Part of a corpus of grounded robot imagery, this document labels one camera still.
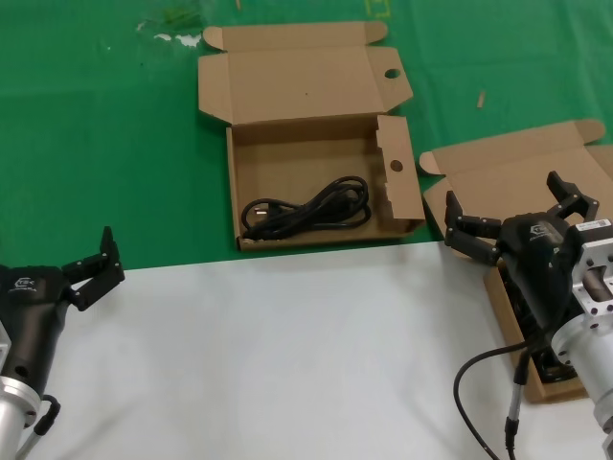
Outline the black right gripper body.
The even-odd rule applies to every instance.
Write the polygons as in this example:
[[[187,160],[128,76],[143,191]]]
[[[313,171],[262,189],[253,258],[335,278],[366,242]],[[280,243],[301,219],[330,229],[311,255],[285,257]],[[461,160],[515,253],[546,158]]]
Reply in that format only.
[[[562,250],[571,224],[564,214],[528,213],[500,222],[502,260],[547,343],[582,314],[572,292],[571,267]]]

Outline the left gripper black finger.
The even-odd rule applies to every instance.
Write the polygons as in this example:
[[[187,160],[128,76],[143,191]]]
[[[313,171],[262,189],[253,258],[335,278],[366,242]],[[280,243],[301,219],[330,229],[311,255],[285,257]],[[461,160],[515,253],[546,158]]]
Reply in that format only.
[[[66,298],[79,311],[88,310],[123,282],[125,273],[111,227],[103,228],[98,254],[67,264],[61,272],[70,286],[83,282],[78,289],[66,291]]]

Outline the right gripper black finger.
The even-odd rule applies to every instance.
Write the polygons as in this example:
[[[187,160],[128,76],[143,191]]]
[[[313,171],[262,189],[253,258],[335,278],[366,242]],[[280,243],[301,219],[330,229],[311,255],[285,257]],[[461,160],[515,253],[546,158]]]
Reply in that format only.
[[[582,193],[575,183],[564,181],[557,172],[551,171],[547,176],[547,186],[556,199],[556,204],[547,211],[549,215],[566,219],[578,214],[584,222],[596,219],[599,202]]]
[[[445,204],[444,243],[473,261],[496,265],[500,258],[500,249],[496,242],[502,229],[502,221],[465,215],[452,191],[446,193]]]

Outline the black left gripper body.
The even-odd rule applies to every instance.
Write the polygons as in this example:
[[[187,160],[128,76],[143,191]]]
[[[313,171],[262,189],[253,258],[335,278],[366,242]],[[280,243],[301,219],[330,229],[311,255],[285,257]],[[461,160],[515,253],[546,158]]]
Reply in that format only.
[[[1,375],[28,386],[47,384],[69,302],[58,267],[1,267],[1,324],[11,346]]]

